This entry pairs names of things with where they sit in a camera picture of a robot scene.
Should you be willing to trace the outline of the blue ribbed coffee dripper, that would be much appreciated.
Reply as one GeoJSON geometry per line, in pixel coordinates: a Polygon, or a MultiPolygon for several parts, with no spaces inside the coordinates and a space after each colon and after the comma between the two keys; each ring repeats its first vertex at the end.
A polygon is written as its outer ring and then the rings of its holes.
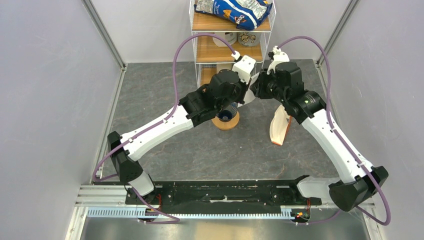
{"type": "Polygon", "coordinates": [[[232,102],[226,108],[217,113],[217,117],[222,122],[231,121],[238,113],[238,104],[236,102],[232,102]]]}

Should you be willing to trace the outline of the round wooden dripper stand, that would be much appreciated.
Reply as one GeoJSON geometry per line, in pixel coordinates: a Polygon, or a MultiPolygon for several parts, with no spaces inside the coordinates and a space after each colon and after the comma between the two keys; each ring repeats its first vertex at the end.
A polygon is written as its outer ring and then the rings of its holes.
{"type": "Polygon", "coordinates": [[[228,131],[235,128],[238,125],[240,121],[240,113],[238,112],[234,118],[232,118],[230,121],[227,121],[227,122],[221,121],[217,116],[213,118],[211,121],[214,124],[214,126],[217,127],[219,130],[228,131]]]}

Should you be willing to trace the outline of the white wire wooden shelf rack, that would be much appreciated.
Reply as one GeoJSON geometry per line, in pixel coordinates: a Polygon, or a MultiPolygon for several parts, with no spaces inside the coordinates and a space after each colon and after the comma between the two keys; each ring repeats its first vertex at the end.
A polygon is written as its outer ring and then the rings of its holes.
{"type": "MultiPolygon", "coordinates": [[[[269,15],[264,22],[253,31],[237,29],[232,22],[217,16],[195,12],[196,0],[189,2],[189,18],[191,34],[210,33],[224,38],[241,55],[247,55],[258,65],[262,65],[267,57],[268,46],[271,40],[273,26],[276,18],[276,4],[272,4],[269,15]]],[[[217,72],[234,63],[232,52],[220,41],[210,36],[199,36],[191,40],[194,65],[196,70],[196,85],[200,87],[217,72]]]]}

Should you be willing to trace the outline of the white paper coffee filter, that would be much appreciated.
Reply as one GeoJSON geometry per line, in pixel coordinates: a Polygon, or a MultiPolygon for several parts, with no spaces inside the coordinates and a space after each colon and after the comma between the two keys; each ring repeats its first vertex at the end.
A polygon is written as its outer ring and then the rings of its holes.
{"type": "MultiPolygon", "coordinates": [[[[250,81],[250,85],[249,85],[249,87],[251,87],[256,81],[257,81],[257,79],[258,79],[258,77],[259,77],[259,73],[256,73],[255,75],[253,75],[252,77],[251,77],[251,81],[250,81]]],[[[244,106],[245,105],[247,105],[247,104],[249,104],[249,103],[251,103],[254,99],[255,99],[256,97],[255,97],[255,95],[254,95],[254,93],[252,92],[252,90],[249,88],[248,90],[247,90],[247,92],[246,92],[246,94],[245,94],[245,97],[244,97],[244,106]]]]}

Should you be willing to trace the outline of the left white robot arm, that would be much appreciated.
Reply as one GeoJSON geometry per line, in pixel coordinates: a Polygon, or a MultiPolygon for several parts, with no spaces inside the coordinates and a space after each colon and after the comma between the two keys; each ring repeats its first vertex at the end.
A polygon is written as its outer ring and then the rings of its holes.
{"type": "Polygon", "coordinates": [[[254,81],[249,71],[221,70],[153,121],[132,132],[109,133],[108,157],[119,181],[133,187],[144,204],[152,204],[157,198],[156,187],[139,159],[167,139],[212,120],[231,104],[244,104],[254,81]]]}

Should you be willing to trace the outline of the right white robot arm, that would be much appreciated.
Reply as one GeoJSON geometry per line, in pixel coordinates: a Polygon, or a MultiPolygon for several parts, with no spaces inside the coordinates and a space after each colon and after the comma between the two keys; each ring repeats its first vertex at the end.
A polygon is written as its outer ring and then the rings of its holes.
{"type": "Polygon", "coordinates": [[[334,165],[338,177],[308,176],[288,191],[289,200],[300,205],[308,198],[331,200],[349,212],[377,193],[389,177],[384,166],[374,166],[348,141],[325,101],[305,89],[302,71],[295,62],[282,62],[274,69],[263,68],[250,89],[259,99],[275,99],[318,142],[334,165]]]}

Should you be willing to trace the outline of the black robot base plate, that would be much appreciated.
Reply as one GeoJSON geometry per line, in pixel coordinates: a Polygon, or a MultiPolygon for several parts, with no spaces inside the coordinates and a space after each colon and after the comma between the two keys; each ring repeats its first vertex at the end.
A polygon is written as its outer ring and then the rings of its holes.
{"type": "Polygon", "coordinates": [[[320,206],[303,197],[296,179],[156,181],[143,197],[167,214],[277,214],[281,206],[320,206]]]}

